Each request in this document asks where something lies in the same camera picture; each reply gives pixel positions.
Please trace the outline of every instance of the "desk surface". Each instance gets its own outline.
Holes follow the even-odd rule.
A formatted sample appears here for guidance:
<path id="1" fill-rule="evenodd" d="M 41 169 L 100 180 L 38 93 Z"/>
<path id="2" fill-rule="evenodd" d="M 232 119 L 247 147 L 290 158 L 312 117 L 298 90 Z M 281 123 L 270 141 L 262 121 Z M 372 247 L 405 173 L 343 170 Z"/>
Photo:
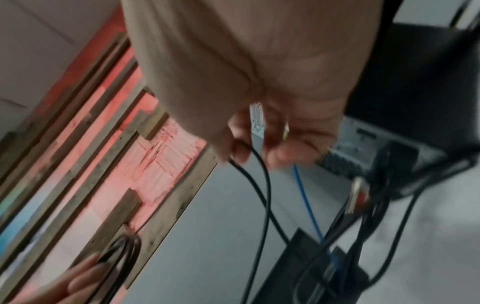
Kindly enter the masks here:
<path id="1" fill-rule="evenodd" d="M 260 140 L 254 140 L 257 149 Z M 264 185 L 254 160 L 246 169 Z M 350 183 L 321 168 L 301 170 L 321 229 L 327 229 Z M 273 211 L 289 236 L 314 236 L 290 170 L 271 174 Z M 478 304 L 480 299 L 480 167 L 426 192 L 417 203 L 385 277 L 361 304 Z M 408 201 L 393 204 L 362 252 L 374 274 L 384 260 Z M 123 304 L 238 303 L 264 216 L 251 186 L 230 166 L 217 166 L 129 289 Z M 357 229 L 339 240 L 346 249 Z M 253 285 L 258 291 L 284 249 L 270 226 Z"/>

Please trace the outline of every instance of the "blue cable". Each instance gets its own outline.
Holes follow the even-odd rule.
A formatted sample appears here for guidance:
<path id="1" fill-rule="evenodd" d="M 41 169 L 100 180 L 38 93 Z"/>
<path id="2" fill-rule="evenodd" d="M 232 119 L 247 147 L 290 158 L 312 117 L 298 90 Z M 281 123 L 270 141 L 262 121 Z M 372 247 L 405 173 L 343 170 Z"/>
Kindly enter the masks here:
<path id="1" fill-rule="evenodd" d="M 313 228 L 316 232 L 316 235 L 317 235 L 317 237 L 320 241 L 320 244 L 323 244 L 323 243 L 325 243 L 325 238 L 324 238 L 324 235 L 322 234 L 322 232 L 320 231 L 320 228 L 319 228 L 319 225 L 317 224 L 317 221 L 315 220 L 314 213 L 312 211 L 312 208 L 310 207 L 310 203 L 309 203 L 309 200 L 307 198 L 307 194 L 305 193 L 304 186 L 302 184 L 302 181 L 300 180 L 300 175 L 299 175 L 299 171 L 297 169 L 297 166 L 293 165 L 292 169 L 293 169 L 293 176 L 295 177 L 296 184 L 298 186 L 301 197 L 302 197 L 303 202 L 305 204 L 305 208 L 308 212 L 308 216 L 310 217 L 312 226 L 313 226 Z M 333 266 L 335 267 L 335 269 L 337 271 L 340 271 L 340 268 L 341 268 L 340 263 L 332 256 L 332 253 L 330 252 L 330 250 L 327 249 L 326 254 L 330 258 L 330 261 L 333 264 Z"/>

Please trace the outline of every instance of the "hand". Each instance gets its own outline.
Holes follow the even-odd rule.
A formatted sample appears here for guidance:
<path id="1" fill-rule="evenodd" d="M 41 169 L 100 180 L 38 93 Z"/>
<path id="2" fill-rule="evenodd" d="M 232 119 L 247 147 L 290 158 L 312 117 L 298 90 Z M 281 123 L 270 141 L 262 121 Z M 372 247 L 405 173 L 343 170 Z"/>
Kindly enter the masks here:
<path id="1" fill-rule="evenodd" d="M 107 263 L 96 265 L 94 254 L 32 296 L 11 304 L 83 304 L 109 269 Z"/>
<path id="2" fill-rule="evenodd" d="M 382 0 L 122 0 L 135 56 L 159 101 L 222 161 L 249 156 L 263 107 L 269 168 L 311 164 L 336 139 L 369 58 Z M 290 133 L 283 141 L 288 123 Z"/>

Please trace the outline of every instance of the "white desk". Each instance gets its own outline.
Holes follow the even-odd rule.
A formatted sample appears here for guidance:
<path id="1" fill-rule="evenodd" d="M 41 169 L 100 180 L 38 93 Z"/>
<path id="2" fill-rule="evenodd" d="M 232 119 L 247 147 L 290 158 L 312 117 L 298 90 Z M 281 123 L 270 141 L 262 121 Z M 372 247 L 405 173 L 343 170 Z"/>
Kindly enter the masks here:
<path id="1" fill-rule="evenodd" d="M 254 145 L 259 148 L 260 140 Z M 260 185 L 253 159 L 246 165 Z M 320 168 L 301 170 L 320 228 L 325 231 L 350 183 Z M 314 236 L 291 171 L 271 174 L 273 211 L 292 236 L 298 226 Z M 360 298 L 361 304 L 478 304 L 480 301 L 480 167 L 429 190 L 417 203 L 392 265 Z M 364 246 L 361 266 L 375 273 L 407 206 L 393 204 Z M 260 239 L 264 208 L 230 166 L 217 166 L 129 289 L 123 304 L 239 303 Z M 339 241 L 347 249 L 356 236 Z M 282 253 L 270 225 L 251 298 Z"/>

